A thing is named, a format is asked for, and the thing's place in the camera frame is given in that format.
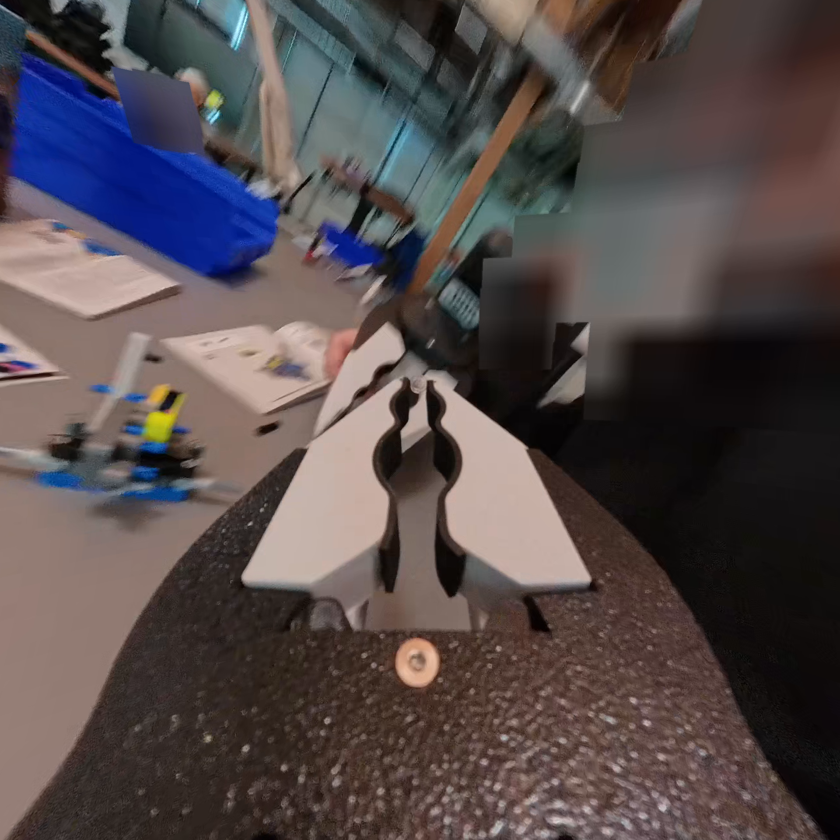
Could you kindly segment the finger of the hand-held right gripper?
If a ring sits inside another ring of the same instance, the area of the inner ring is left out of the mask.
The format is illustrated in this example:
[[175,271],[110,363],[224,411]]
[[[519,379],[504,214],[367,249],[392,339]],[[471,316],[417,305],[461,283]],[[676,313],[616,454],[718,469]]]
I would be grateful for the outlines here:
[[405,345],[398,329],[384,323],[370,338],[353,348],[338,376],[331,381],[313,428],[316,438],[324,432],[377,377],[404,356]]
[[410,385],[411,379],[416,376],[423,376],[425,378],[426,389],[430,382],[452,390],[458,384],[457,379],[453,375],[446,371],[435,369],[430,363],[421,359],[418,355],[404,355],[402,358],[402,378],[408,380]]

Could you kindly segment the partly built lego vehicle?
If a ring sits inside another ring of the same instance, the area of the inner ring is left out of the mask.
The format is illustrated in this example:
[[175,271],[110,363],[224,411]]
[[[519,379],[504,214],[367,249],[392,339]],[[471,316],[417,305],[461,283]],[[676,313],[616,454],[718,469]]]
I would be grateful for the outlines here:
[[111,381],[91,388],[99,399],[92,413],[69,418],[37,446],[2,446],[2,468],[24,471],[44,487],[104,500],[240,496],[236,485],[206,474],[205,447],[181,424],[186,394],[166,384],[134,389],[141,368],[161,362],[151,344],[150,335],[132,332]]

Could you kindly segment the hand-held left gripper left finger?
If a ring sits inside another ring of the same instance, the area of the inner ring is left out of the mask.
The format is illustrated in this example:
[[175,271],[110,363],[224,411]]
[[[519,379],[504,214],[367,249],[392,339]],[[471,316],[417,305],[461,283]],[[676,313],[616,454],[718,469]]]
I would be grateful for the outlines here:
[[400,562],[390,478],[402,461],[412,409],[406,378],[392,381],[309,445],[261,541],[243,586],[339,603],[362,629],[373,594],[393,590]]

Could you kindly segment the closed white instruction booklet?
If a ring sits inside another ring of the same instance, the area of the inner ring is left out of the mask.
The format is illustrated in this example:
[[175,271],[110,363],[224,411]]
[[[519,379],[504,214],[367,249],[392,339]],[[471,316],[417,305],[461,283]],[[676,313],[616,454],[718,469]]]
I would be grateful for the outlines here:
[[51,219],[2,222],[1,282],[88,321],[182,290],[175,280]]

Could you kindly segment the white slanted pole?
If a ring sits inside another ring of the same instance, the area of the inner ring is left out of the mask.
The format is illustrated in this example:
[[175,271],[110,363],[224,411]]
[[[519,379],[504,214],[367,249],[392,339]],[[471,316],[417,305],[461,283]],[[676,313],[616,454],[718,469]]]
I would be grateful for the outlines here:
[[290,196],[302,183],[292,137],[291,110],[280,70],[274,25],[262,1],[247,1],[249,27],[259,60],[259,124],[262,170]]

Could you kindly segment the colourful printed booklet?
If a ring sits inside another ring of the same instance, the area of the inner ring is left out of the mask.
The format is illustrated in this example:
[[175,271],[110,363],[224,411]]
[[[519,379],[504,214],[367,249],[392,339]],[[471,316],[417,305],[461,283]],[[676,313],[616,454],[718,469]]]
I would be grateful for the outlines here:
[[62,381],[67,374],[1,326],[1,387]]

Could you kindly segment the brown wooden post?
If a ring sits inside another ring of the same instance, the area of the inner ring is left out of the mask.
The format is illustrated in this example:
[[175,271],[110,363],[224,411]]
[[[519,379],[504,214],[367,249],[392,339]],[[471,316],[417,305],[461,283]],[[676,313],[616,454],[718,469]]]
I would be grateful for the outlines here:
[[546,76],[536,65],[531,65],[486,147],[479,154],[475,165],[428,241],[408,287],[409,293],[423,291],[448,255],[458,231],[484,192],[489,179],[495,174],[511,143],[528,120],[546,86]]

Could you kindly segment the large blue plastic bin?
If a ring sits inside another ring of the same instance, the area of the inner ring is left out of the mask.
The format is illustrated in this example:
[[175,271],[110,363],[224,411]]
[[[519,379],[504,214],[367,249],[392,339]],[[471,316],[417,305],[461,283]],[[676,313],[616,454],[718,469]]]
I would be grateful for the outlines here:
[[24,54],[11,172],[206,277],[245,270],[277,237],[277,205],[199,154],[136,144],[122,108]]

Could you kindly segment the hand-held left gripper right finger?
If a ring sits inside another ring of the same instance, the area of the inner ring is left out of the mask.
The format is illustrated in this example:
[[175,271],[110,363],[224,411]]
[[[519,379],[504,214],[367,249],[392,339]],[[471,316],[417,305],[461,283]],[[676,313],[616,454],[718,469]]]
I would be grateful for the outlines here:
[[467,602],[472,630],[500,605],[592,586],[528,447],[454,388],[426,381],[437,499],[435,568]]

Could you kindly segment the small blue plastic bin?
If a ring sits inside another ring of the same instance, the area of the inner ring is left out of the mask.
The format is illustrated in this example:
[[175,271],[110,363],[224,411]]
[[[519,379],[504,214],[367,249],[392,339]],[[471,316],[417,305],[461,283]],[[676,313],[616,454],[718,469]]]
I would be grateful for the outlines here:
[[333,262],[346,269],[369,266],[377,276],[384,275],[398,291],[410,284],[426,247],[425,236],[413,227],[390,244],[367,241],[328,222],[320,225],[318,236],[326,256]]

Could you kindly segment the open lego instruction booklet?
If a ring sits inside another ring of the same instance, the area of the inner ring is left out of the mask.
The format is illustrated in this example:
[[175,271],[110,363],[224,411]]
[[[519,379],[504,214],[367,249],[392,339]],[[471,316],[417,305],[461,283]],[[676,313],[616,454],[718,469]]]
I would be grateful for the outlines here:
[[317,398],[329,389],[323,360],[330,331],[290,322],[163,339],[162,345],[259,416]]

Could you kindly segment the person's right hand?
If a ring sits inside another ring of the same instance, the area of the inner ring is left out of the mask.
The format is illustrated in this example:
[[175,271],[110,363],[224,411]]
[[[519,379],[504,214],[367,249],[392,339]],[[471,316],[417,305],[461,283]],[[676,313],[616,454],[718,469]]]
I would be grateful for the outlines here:
[[345,329],[330,335],[327,349],[323,356],[323,371],[326,377],[333,381],[354,348],[358,334],[357,329]]

